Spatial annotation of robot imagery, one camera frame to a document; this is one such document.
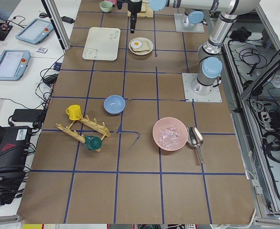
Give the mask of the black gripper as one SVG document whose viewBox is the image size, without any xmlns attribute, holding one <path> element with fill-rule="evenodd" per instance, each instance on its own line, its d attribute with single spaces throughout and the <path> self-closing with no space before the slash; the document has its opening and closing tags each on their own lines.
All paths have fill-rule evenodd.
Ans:
<svg viewBox="0 0 280 229">
<path fill-rule="evenodd" d="M 142 0 L 128 0 L 128 11 L 130 12 L 130 33 L 135 33 L 137 14 L 142 8 Z"/>
</svg>

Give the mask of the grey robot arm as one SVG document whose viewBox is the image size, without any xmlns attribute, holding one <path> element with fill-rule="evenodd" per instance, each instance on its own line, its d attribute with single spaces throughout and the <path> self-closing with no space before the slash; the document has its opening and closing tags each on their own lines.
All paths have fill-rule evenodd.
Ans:
<svg viewBox="0 0 280 229">
<path fill-rule="evenodd" d="M 130 12 L 130 33 L 134 33 L 137 23 L 137 14 L 140 13 L 142 8 L 142 0 L 124 0 L 128 4 L 128 11 Z M 182 5 L 181 0 L 174 0 L 170 3 L 170 0 L 150 0 L 149 6 L 153 11 L 161 11 L 165 7 L 172 5 L 173 8 L 179 8 Z M 192 8 L 191 6 L 183 6 L 185 8 L 184 15 L 182 17 L 183 26 L 196 25 L 202 22 L 204 19 L 204 13 L 199 8 Z"/>
<path fill-rule="evenodd" d="M 220 76 L 223 65 L 216 57 L 223 46 L 237 16 L 246 14 L 259 5 L 259 0 L 150 0 L 154 11 L 165 7 L 185 8 L 192 10 L 219 11 L 217 22 L 206 42 L 198 49 L 200 70 L 197 78 L 191 83 L 191 89 L 198 95 L 210 94 L 213 83 Z"/>
</svg>

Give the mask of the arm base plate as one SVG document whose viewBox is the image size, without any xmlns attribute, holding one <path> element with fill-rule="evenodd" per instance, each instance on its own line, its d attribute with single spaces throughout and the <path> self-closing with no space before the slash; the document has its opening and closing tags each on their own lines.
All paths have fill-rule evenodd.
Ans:
<svg viewBox="0 0 280 229">
<path fill-rule="evenodd" d="M 174 14 L 174 22 L 176 32 L 189 32 L 189 33 L 204 33 L 203 24 L 192 24 L 189 22 L 188 17 L 185 14 Z"/>
<path fill-rule="evenodd" d="M 221 103 L 217 80 L 211 86 L 203 86 L 197 80 L 197 73 L 182 73 L 185 100 L 188 102 Z"/>
</svg>

